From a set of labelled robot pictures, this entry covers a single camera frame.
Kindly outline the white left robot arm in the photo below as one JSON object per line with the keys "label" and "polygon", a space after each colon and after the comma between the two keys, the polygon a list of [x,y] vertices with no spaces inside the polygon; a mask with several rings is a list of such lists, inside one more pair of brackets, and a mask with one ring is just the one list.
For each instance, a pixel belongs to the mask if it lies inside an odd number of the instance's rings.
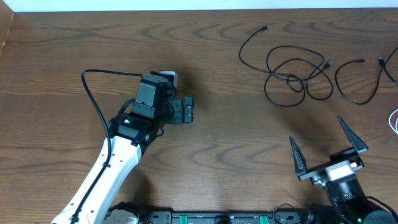
{"label": "white left robot arm", "polygon": [[193,122],[194,100],[186,96],[139,96],[127,100],[108,123],[100,155],[54,223],[103,223],[121,184],[138,165],[165,124]]}

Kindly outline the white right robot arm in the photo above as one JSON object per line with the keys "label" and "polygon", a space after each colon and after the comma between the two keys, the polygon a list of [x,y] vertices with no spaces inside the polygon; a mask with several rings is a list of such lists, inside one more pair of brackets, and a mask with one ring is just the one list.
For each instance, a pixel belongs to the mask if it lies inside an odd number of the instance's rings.
{"label": "white right robot arm", "polygon": [[355,172],[364,168],[359,154],[368,146],[341,116],[337,118],[352,147],[332,154],[329,162],[319,166],[309,169],[296,140],[289,137],[296,176],[321,185],[330,202],[329,206],[308,209],[302,223],[397,223],[392,207],[364,193]]}

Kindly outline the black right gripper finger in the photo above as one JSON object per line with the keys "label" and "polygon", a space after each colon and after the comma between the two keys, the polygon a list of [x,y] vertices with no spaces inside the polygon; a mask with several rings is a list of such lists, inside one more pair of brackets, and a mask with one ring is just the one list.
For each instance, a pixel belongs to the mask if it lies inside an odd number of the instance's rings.
{"label": "black right gripper finger", "polygon": [[342,127],[343,131],[346,134],[346,137],[348,138],[348,141],[351,143],[353,149],[357,153],[362,153],[364,151],[367,151],[369,148],[368,146],[364,143],[364,141],[358,137],[350,128],[349,126],[345,123],[343,118],[341,116],[337,116],[337,119],[340,123],[340,126]]}
{"label": "black right gripper finger", "polygon": [[297,176],[302,176],[307,173],[307,163],[305,157],[303,156],[300,148],[292,136],[289,137],[289,141],[294,157],[295,173]]}

